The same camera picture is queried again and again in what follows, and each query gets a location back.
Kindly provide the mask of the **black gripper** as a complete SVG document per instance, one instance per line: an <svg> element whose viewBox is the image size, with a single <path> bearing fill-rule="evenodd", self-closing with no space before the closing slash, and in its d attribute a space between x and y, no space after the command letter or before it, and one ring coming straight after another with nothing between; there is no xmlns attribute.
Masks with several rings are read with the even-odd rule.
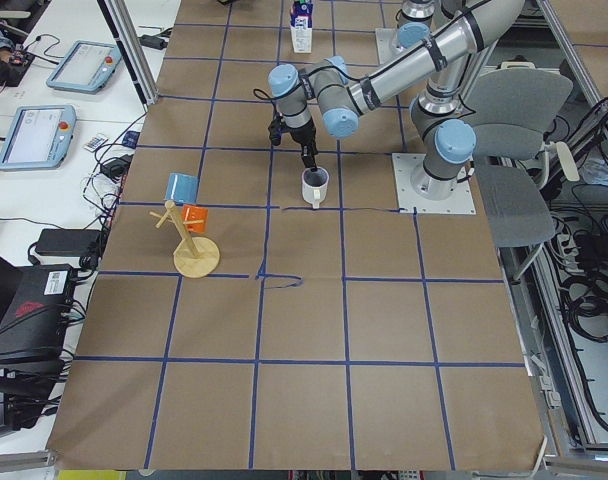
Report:
<svg viewBox="0 0 608 480"><path fill-rule="evenodd" d="M316 163L316 155L318 154L316 146L316 127L314 124L305 124L289 131L292 139L301 147L301 159L306 169L316 171L318 169Z"/></svg>

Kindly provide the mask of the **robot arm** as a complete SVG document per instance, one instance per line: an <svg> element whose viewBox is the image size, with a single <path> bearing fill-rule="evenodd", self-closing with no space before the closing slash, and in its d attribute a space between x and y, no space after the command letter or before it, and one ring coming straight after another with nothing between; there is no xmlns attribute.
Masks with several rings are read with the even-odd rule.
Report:
<svg viewBox="0 0 608 480"><path fill-rule="evenodd" d="M407 49L447 24L466 5L461 0L406 0L397 14L397 33L394 45Z"/></svg>
<svg viewBox="0 0 608 480"><path fill-rule="evenodd" d="M361 117L422 83L409 104L410 118L428 151L420 177L439 184L454 181L462 162L435 142L443 123L461 108L461 87L475 61L509 30L522 9L520 1L441 1L432 26L360 77L349 74L339 55L301 68L288 63L274 67L268 75L270 143L278 146L289 135L300 147L304 167L318 172L312 103L326 132L342 140L358 130Z"/></svg>

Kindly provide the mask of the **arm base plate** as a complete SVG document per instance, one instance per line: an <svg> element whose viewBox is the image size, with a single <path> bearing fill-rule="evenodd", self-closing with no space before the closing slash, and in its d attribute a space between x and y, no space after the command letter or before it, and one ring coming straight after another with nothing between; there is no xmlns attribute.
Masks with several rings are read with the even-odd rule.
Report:
<svg viewBox="0 0 608 480"><path fill-rule="evenodd" d="M465 166L454 179L436 180L425 172L424 157L424 154L392 155L398 210L409 214L475 215Z"/></svg>
<svg viewBox="0 0 608 480"><path fill-rule="evenodd" d="M375 37L380 64L390 61L410 46L398 28L376 28Z"/></svg>

